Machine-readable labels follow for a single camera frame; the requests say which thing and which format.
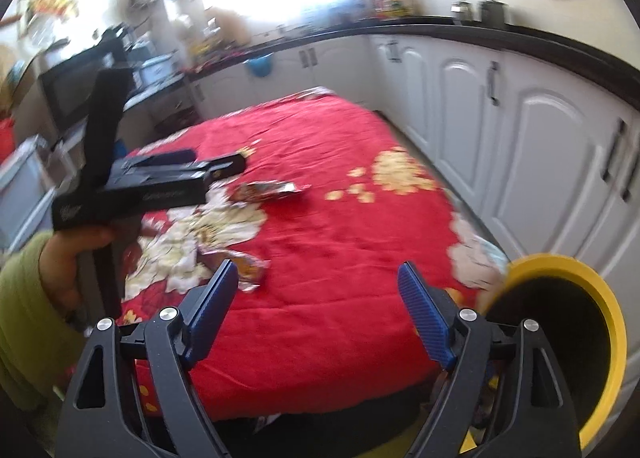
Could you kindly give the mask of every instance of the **green sleeve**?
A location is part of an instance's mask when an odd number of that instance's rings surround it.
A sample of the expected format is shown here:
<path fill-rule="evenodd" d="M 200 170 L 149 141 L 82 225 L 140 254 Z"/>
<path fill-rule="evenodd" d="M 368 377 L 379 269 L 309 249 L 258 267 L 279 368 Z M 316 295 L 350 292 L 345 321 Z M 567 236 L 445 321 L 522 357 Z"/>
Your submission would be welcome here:
<path fill-rule="evenodd" d="M 50 236 L 35 235 L 0 271 L 0 387 L 23 411 L 46 401 L 84 345 L 40 285 L 38 261 Z"/>

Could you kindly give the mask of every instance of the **metal screw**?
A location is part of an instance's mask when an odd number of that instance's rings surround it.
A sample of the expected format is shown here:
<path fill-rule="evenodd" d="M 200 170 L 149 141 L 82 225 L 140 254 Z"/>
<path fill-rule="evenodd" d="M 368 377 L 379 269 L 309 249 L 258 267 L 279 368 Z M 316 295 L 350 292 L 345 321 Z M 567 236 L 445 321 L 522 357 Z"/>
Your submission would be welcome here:
<path fill-rule="evenodd" d="M 178 311 L 174 307 L 162 308 L 160 311 L 160 319 L 163 321 L 171 321 L 178 315 Z"/>
<path fill-rule="evenodd" d="M 101 332 L 104 332 L 105 330 L 110 329 L 112 324 L 113 324 L 113 321 L 108 317 L 105 317 L 104 319 L 100 319 L 100 321 L 98 321 L 98 324 L 95 325 L 95 327 Z"/>
<path fill-rule="evenodd" d="M 538 324 L 538 321 L 534 321 L 533 319 L 525 319 L 524 327 L 530 332 L 537 332 L 538 328 L 540 328 L 540 325 Z"/>
<path fill-rule="evenodd" d="M 478 319 L 478 314 L 470 308 L 463 308 L 460 310 L 460 319 L 464 319 L 465 321 L 475 321 Z"/>

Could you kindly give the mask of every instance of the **person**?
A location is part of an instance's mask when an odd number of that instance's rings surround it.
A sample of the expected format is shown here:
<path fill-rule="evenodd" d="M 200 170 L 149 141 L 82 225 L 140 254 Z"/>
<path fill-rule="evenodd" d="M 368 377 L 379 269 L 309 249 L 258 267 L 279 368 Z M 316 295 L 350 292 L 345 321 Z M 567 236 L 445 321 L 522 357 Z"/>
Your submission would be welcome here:
<path fill-rule="evenodd" d="M 53 449 L 62 405 L 54 385 L 78 361 L 85 341 L 68 322 L 82 301 L 76 256 L 114 237 L 111 228 L 100 226 L 38 233 L 2 267 L 0 450 L 20 440 L 25 451 L 25 430 L 44 449 Z"/>

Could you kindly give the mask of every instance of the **blue gripper pad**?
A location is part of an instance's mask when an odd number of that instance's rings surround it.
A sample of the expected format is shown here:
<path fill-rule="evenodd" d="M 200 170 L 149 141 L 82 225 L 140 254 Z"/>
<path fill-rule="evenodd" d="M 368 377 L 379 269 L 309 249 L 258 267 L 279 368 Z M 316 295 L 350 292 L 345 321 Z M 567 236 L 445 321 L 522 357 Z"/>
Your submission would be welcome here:
<path fill-rule="evenodd" d="M 238 268 L 225 260 L 184 320 L 189 332 L 184 360 L 190 367 L 209 355 L 237 290 Z"/>
<path fill-rule="evenodd" d="M 446 291 L 429 287 L 408 261 L 398 269 L 398 290 L 429 357 L 451 371 L 457 359 L 451 349 L 457 305 Z"/>

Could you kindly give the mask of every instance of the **cabinet handle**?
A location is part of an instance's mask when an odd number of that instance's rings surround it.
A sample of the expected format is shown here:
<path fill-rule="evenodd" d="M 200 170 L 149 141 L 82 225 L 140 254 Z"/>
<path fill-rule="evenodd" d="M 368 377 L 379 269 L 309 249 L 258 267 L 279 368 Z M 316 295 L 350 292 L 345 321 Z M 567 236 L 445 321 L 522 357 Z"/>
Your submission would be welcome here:
<path fill-rule="evenodd" d="M 193 91 L 198 98 L 198 100 L 202 103 L 204 102 L 204 93 L 202 93 L 202 88 L 200 88 L 199 84 L 193 86 Z"/>
<path fill-rule="evenodd" d="M 495 96 L 495 74 L 498 70 L 500 70 L 500 65 L 497 61 L 492 61 L 486 72 L 486 94 L 494 106 L 500 106 L 500 101 Z"/>
<path fill-rule="evenodd" d="M 620 144 L 620 139 L 622 135 L 624 135 L 626 130 L 626 123 L 622 119 L 618 119 L 618 130 L 613 134 L 613 140 L 611 142 L 611 147 L 609 148 L 609 155 L 607 155 L 607 162 L 602 170 L 602 180 L 608 182 L 611 178 L 611 173 L 609 172 L 609 167 L 611 166 L 611 162 L 613 162 L 613 158 L 616 156 L 618 152 L 618 144 Z"/>
<path fill-rule="evenodd" d="M 400 50 L 398 50 L 398 42 L 393 40 L 389 43 L 389 47 L 391 49 L 391 61 L 394 63 L 402 63 L 402 59 L 400 58 Z"/>
<path fill-rule="evenodd" d="M 316 57 L 316 49 L 314 47 L 309 48 L 309 58 L 311 58 L 311 65 L 318 65 L 318 58 Z"/>
<path fill-rule="evenodd" d="M 620 193 L 620 197 L 625 202 L 628 202 L 629 198 L 631 198 L 631 192 L 629 191 L 629 188 L 631 188 L 631 185 L 634 183 L 634 180 L 636 180 L 638 165 L 640 165 L 640 139 L 638 139 L 638 149 L 636 149 L 636 156 L 634 157 L 634 162 L 633 164 L 631 164 L 631 169 L 629 170 L 628 177 L 626 177 L 625 189 L 623 189 L 622 193 Z"/>
<path fill-rule="evenodd" d="M 302 61 L 302 68 L 309 68 L 309 60 L 306 58 L 304 50 L 300 50 L 300 61 Z"/>

